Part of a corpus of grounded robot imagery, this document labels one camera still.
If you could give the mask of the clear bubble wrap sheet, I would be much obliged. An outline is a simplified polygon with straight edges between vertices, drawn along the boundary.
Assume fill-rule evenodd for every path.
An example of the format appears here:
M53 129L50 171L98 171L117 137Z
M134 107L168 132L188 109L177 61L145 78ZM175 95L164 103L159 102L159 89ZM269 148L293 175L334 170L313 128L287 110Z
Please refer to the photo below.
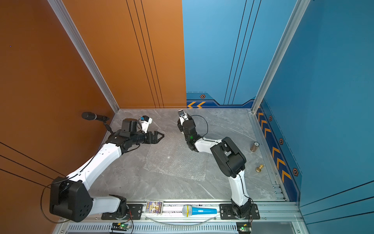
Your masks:
M153 144L146 156L144 168L168 176L204 181L208 154L192 151L182 141Z

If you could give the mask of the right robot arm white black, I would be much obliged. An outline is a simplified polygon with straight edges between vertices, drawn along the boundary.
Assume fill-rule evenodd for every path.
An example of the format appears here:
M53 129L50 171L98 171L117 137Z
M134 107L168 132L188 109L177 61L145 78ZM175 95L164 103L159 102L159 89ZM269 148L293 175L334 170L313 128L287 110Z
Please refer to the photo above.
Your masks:
M247 193L244 180L246 164L244 154L229 137L205 139L199 135L192 116L184 110L179 110L178 116L177 126L184 134L187 146L198 153L211 153L221 172L228 177L234 215L238 218L249 216L253 203Z

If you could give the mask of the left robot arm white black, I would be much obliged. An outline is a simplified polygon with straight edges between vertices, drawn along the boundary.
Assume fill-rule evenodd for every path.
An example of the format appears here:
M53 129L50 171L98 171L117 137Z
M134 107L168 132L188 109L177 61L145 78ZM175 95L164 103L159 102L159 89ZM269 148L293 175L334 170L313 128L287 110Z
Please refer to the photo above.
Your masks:
M137 149L141 144L158 144L164 134L149 131L152 118L142 116L124 119L120 130L110 136L98 152L66 178L57 177L50 185L49 211L53 215L81 222L96 214L108 214L115 219L123 219L129 213L126 198L116 195L91 197L90 187L96 179L123 154Z

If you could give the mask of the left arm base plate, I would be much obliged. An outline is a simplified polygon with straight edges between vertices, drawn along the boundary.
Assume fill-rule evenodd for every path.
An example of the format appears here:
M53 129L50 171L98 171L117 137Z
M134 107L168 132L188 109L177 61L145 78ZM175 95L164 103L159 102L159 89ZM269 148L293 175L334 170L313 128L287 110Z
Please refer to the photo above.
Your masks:
M140 220L143 211L143 204L127 204L124 209L121 207L114 213L103 213L102 220Z

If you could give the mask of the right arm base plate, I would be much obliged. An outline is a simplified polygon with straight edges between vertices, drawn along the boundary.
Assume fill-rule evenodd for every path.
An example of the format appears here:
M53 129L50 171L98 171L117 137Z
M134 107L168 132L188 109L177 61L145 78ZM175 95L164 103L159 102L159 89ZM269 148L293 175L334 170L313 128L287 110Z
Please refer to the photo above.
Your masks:
M256 204L247 204L239 207L235 204L220 204L219 214L222 220L249 219L259 220L260 213Z

